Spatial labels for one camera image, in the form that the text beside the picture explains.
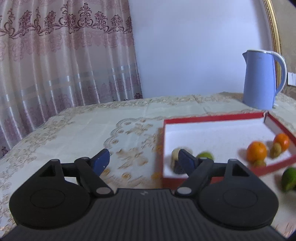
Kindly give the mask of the light blue electric kettle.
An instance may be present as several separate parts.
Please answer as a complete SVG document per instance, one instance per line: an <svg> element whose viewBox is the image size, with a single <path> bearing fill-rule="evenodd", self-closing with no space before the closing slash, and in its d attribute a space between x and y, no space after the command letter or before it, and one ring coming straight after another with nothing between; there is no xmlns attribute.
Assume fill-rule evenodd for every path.
<svg viewBox="0 0 296 241"><path fill-rule="evenodd" d="M247 50L242 54L246 63L243 103L256 109L270 110L275 97L287 81L285 59L274 51ZM275 63L281 67L280 85L276 86Z"/></svg>

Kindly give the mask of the round green fruit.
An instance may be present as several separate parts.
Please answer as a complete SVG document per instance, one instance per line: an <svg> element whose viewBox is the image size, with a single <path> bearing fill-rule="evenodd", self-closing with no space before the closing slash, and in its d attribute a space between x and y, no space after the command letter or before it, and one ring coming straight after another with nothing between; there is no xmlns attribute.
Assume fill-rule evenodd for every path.
<svg viewBox="0 0 296 241"><path fill-rule="evenodd" d="M295 188L295 168L289 167L287 168L281 177L281 188L284 192L288 192Z"/></svg>

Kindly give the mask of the red cardboard tray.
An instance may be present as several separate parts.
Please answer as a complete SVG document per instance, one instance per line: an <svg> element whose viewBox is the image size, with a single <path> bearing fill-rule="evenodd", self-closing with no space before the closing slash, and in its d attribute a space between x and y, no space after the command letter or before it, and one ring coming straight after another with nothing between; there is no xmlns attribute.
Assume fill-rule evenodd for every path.
<svg viewBox="0 0 296 241"><path fill-rule="evenodd" d="M289 148L275 159L267 156L266 167L252 171L262 176L295 164L295 136L268 112L166 119L163 131L164 188L176 189L187 178L186 174L175 174L171 168L171 153L175 148L190 149L194 155L208 151L216 163L238 159L249 166L246 150L253 141L261 141L270 149L276 135L285 133L290 139Z"/></svg>

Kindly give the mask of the yellow-brown small fruit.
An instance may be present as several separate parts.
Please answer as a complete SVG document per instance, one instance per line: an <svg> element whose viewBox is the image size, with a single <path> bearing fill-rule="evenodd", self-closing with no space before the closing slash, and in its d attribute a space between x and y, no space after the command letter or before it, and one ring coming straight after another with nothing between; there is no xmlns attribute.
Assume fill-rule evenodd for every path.
<svg viewBox="0 0 296 241"><path fill-rule="evenodd" d="M273 143L272 148L270 149L270 157L277 158L282 153L281 145L279 143Z"/></svg>
<svg viewBox="0 0 296 241"><path fill-rule="evenodd" d="M263 168L266 167L266 162L264 160L256 160L253 162L252 166L256 168Z"/></svg>

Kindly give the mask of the patterned pink curtain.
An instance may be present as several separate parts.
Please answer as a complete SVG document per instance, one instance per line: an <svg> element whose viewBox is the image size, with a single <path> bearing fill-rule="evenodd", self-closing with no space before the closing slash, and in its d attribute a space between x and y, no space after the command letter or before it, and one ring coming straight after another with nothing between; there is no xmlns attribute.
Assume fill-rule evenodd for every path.
<svg viewBox="0 0 296 241"><path fill-rule="evenodd" d="M1 155L64 109L142 98L128 1L1 1Z"/></svg>

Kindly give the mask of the cream lace tablecloth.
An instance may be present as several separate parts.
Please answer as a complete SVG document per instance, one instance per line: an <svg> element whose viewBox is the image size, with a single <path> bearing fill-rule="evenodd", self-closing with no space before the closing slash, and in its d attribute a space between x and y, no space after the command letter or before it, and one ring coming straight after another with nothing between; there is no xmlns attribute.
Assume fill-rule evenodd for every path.
<svg viewBox="0 0 296 241"><path fill-rule="evenodd" d="M69 108L29 134L1 160L2 240L295 240L295 191L283 172L213 177L195 196L162 186L164 120L270 113L295 136L295 101L272 110L239 93L158 97ZM100 178L112 196L43 196L48 161L72 163L109 151Z"/></svg>

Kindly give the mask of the small orange mandarin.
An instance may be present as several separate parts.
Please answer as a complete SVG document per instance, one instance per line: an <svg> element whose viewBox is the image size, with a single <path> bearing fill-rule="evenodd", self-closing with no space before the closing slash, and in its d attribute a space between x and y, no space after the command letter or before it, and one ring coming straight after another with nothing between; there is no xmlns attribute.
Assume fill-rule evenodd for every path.
<svg viewBox="0 0 296 241"><path fill-rule="evenodd" d="M275 136L273 143L278 143L281 146L281 151L286 151L290 146L290 139L287 134L285 133L279 133Z"/></svg>

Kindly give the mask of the white wall switch panel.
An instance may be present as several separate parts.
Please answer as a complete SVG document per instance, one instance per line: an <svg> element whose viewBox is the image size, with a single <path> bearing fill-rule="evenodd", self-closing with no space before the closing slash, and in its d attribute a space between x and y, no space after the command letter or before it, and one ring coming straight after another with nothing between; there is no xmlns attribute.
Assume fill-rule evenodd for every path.
<svg viewBox="0 0 296 241"><path fill-rule="evenodd" d="M296 74L293 72L287 73L287 85L296 87Z"/></svg>

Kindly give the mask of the green cut cucumber piece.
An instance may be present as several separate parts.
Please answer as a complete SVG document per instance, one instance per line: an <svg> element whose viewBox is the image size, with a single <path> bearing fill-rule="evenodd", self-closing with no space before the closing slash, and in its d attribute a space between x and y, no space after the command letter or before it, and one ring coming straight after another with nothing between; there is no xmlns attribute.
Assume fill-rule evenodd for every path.
<svg viewBox="0 0 296 241"><path fill-rule="evenodd" d="M211 152L207 152L207 151L204 151L204 152L201 152L199 154L197 154L196 158L208 158L208 159L211 159L211 160L215 160L214 159L214 155L211 153Z"/></svg>

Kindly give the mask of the dark sugarcane piece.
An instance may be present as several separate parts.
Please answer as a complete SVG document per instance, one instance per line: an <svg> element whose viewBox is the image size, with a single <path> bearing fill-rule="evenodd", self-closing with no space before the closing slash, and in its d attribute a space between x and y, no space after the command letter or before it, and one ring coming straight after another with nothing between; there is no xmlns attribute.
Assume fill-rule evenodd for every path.
<svg viewBox="0 0 296 241"><path fill-rule="evenodd" d="M178 147L178 148L173 149L173 151L171 153L171 164L170 164L170 166L171 166L171 169L173 170L173 172L175 174L178 174L178 175L185 174L184 169L180 166L180 163L179 163L179 151L181 149L186 150L190 154L193 153L193 151L188 147Z"/></svg>

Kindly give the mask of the large orange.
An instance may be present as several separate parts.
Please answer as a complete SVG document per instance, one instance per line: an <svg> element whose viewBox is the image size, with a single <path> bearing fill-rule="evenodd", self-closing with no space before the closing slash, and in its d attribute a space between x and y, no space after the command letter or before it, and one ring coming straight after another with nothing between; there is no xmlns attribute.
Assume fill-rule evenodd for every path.
<svg viewBox="0 0 296 241"><path fill-rule="evenodd" d="M264 160L267 157L267 148L263 142L254 141L252 142L246 151L247 161L254 163L258 160Z"/></svg>

